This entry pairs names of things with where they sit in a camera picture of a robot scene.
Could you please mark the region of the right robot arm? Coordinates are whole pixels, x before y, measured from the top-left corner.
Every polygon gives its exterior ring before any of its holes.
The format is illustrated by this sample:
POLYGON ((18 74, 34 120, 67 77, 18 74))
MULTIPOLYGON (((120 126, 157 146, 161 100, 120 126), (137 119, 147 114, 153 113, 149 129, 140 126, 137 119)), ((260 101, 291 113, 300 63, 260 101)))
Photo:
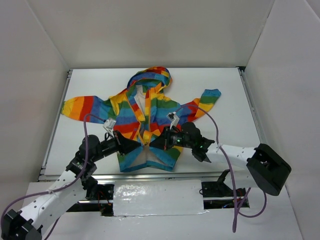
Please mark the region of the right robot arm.
POLYGON ((278 196, 284 187, 292 168, 269 145, 261 143, 257 147, 218 145, 214 140, 202 136, 192 122, 186 122, 178 130, 165 127, 160 136, 149 146, 159 150, 173 147, 191 149, 191 154, 199 162, 226 162, 239 170, 225 170, 217 184, 218 192, 230 195, 237 188, 259 188, 271 196, 278 196))

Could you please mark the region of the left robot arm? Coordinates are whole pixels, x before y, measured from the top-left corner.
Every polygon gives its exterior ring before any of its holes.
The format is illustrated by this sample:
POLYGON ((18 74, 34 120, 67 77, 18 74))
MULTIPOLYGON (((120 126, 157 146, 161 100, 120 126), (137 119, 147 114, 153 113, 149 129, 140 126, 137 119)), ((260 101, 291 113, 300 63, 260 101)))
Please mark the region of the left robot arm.
POLYGON ((96 135, 85 135, 74 158, 60 177, 43 192, 20 198, 35 198, 15 211, 7 206, 1 215, 1 238, 4 240, 41 240, 45 231, 74 204, 98 195, 100 185, 93 177, 96 162, 114 153, 126 155, 141 147, 137 141, 114 131, 110 139, 100 141, 96 135))

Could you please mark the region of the rainbow striped hooded jacket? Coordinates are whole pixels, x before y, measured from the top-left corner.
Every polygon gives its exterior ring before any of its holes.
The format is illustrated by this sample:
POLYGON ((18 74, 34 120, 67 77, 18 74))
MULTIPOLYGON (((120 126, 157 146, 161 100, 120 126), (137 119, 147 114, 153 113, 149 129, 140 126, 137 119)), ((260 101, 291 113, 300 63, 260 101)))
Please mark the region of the rainbow striped hooded jacket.
POLYGON ((126 154, 117 154, 119 170, 133 172, 152 167, 171 172, 183 149, 169 150, 145 147, 160 136, 171 122, 167 114, 176 112, 177 127, 193 122, 210 111, 221 96, 218 89, 205 89, 201 97, 180 104, 165 96, 164 89, 172 77, 167 68, 154 66, 137 72, 127 87, 117 95, 103 100, 97 96, 77 96, 63 102, 61 114, 77 121, 103 124, 109 118, 116 120, 114 130, 125 138, 141 143, 142 147, 126 154))

